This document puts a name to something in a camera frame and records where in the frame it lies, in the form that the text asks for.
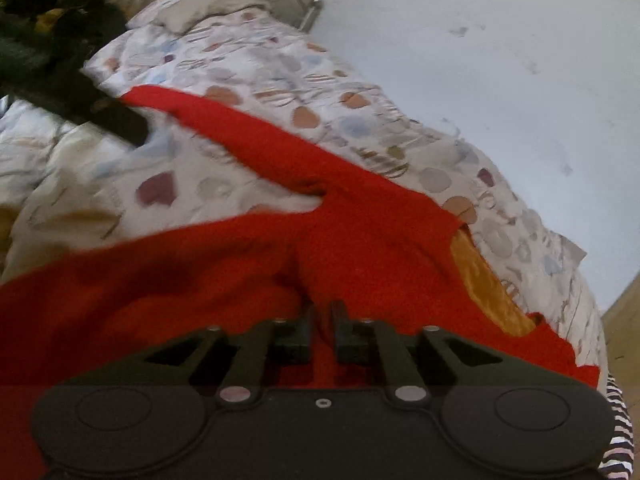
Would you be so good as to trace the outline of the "red knit garment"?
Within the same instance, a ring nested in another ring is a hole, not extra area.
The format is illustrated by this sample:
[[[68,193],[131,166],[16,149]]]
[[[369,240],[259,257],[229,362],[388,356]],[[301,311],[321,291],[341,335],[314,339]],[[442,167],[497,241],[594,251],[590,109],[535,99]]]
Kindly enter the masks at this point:
[[[451,330],[595,386],[544,320],[523,337],[492,324],[452,260],[464,217],[428,196],[346,162],[298,136],[216,101],[141,86],[129,104],[163,110],[220,143],[256,174],[317,196],[308,212],[257,205],[227,220],[78,252],[1,289],[1,474],[35,479],[43,461],[30,414],[40,394],[90,370],[211,325],[238,334],[297,312],[303,298],[321,325],[342,300],[357,318],[411,334]]]

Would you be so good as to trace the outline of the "patterned white duvet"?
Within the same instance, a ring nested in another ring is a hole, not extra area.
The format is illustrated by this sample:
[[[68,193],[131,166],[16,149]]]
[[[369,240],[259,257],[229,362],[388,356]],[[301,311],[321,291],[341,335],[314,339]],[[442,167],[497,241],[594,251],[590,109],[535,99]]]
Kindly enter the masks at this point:
[[[584,254],[548,230],[496,165],[465,140],[421,125],[375,84],[305,34],[246,9],[182,35],[127,29],[86,73],[121,94],[158,84],[265,119],[468,222],[472,239],[525,314],[539,313],[578,365],[608,374]],[[71,252],[246,214],[257,205],[311,210],[314,199],[256,176],[220,146],[149,112],[150,140],[128,150],[25,102],[1,119],[1,277],[13,280]]]

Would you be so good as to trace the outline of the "orange cloth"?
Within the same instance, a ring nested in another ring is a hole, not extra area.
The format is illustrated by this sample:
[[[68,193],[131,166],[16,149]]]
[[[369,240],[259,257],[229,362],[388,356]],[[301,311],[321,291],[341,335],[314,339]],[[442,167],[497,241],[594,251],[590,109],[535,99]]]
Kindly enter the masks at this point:
[[[467,226],[454,233],[450,252],[466,292],[492,324],[515,337],[526,336],[537,327],[503,287],[475,246]]]

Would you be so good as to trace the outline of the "beige pillow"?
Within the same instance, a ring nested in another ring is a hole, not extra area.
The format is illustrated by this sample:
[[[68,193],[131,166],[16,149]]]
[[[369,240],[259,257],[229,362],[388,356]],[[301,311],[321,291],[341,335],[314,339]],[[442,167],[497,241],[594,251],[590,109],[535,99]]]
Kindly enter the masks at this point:
[[[154,0],[130,18],[129,29],[149,24],[182,35],[200,21],[216,15],[228,15],[249,8],[270,10],[267,0]]]

